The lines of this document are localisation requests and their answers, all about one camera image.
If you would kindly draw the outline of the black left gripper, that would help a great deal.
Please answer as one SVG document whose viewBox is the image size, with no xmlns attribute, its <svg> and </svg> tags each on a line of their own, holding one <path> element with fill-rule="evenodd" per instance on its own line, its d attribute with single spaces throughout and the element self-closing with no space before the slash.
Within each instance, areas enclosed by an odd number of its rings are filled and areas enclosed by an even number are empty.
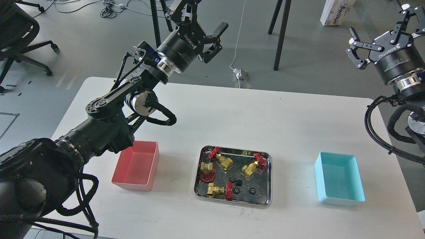
<svg viewBox="0 0 425 239">
<path fill-rule="evenodd" d="M 175 0 L 166 9 L 166 18 L 173 21 L 176 29 L 158 47 L 161 63 L 172 71 L 184 73 L 197 57 L 208 63 L 221 50 L 221 35 L 229 27 L 222 22 L 212 35 L 206 35 L 197 21 L 200 0 Z"/>
</svg>

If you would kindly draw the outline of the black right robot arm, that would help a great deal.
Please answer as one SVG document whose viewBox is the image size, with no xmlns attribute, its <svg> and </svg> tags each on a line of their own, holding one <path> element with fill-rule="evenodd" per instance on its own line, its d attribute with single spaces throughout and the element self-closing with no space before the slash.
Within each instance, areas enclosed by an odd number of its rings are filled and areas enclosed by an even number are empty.
<svg viewBox="0 0 425 239">
<path fill-rule="evenodd" d="M 357 69 L 372 64 L 384 84 L 393 86 L 395 94 L 379 96 L 368 105 L 364 124 L 368 135 L 389 154 L 425 163 L 423 156 L 401 150 L 382 139 L 374 130 L 372 112 L 381 103 L 390 103 L 395 111 L 387 123 L 387 132 L 394 139 L 417 145 L 424 152 L 424 59 L 414 45 L 414 40 L 424 36 L 424 9 L 421 5 L 410 6 L 395 1 L 399 17 L 394 29 L 376 37 L 372 43 L 360 40 L 354 28 L 346 54 Z"/>
</svg>

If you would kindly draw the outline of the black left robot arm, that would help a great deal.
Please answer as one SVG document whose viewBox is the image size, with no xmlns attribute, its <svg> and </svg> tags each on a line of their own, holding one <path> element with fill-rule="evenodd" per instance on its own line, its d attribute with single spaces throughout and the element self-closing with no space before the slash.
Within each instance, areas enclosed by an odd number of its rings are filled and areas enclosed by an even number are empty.
<svg viewBox="0 0 425 239">
<path fill-rule="evenodd" d="M 1 154 L 1 238 L 22 239 L 32 226 L 75 238 L 48 227 L 55 224 L 86 230 L 98 237 L 90 201 L 99 180 L 84 166 L 105 151 L 119 153 L 134 143 L 143 122 L 172 126 L 174 113 L 158 102 L 154 87 L 167 84 L 173 72 L 182 74 L 195 58 L 208 63 L 222 50 L 221 23 L 206 35 L 197 21 L 199 0 L 175 0 L 164 16 L 176 24 L 157 49 L 146 42 L 136 47 L 135 76 L 119 73 L 111 90 L 87 104 L 88 118 L 57 140 L 38 138 Z"/>
</svg>

